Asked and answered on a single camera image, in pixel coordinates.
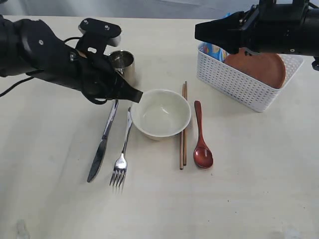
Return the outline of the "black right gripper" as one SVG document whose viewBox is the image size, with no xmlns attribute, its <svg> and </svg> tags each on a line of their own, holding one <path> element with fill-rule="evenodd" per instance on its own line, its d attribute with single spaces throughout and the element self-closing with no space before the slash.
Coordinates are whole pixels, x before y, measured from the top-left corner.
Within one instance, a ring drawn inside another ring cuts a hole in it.
<svg viewBox="0 0 319 239">
<path fill-rule="evenodd" d="M 246 48 L 254 53 L 306 55 L 301 41 L 306 14 L 305 0 L 281 4 L 261 0 L 248 12 L 238 11 L 225 18 L 196 24 L 194 38 L 230 54 Z"/>
</svg>

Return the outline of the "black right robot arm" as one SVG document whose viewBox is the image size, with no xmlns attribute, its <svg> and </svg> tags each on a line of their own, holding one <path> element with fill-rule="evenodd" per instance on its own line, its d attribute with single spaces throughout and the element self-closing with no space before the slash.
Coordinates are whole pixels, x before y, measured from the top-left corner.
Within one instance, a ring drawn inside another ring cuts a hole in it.
<svg viewBox="0 0 319 239">
<path fill-rule="evenodd" d="M 195 39 L 236 54 L 319 55 L 319 9 L 308 0 L 261 0 L 247 11 L 195 25 Z"/>
</svg>

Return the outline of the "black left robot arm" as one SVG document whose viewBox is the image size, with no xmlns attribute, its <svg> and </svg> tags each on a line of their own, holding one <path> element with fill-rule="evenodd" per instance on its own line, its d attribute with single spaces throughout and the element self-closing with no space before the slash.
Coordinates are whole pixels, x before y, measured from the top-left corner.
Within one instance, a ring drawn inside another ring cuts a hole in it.
<svg viewBox="0 0 319 239">
<path fill-rule="evenodd" d="M 121 28 L 86 18 L 79 30 L 83 35 L 73 48 L 42 20 L 1 17 L 1 77 L 26 74 L 77 90 L 97 105 L 114 99 L 138 103 L 143 93 L 130 86 L 104 54 L 108 45 L 118 46 Z"/>
</svg>

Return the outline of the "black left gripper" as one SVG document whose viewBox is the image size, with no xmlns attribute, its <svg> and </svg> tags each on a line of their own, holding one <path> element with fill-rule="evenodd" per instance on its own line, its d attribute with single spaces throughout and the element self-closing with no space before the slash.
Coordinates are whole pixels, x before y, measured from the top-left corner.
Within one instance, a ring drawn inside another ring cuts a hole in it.
<svg viewBox="0 0 319 239">
<path fill-rule="evenodd" d="M 115 99 L 139 103 L 142 91 L 132 87 L 104 55 L 108 45 L 119 45 L 122 33 L 120 26 L 86 18 L 78 29 L 82 36 L 72 37 L 78 42 L 75 52 L 70 53 L 70 61 L 76 66 L 82 95 L 96 105 Z"/>
</svg>

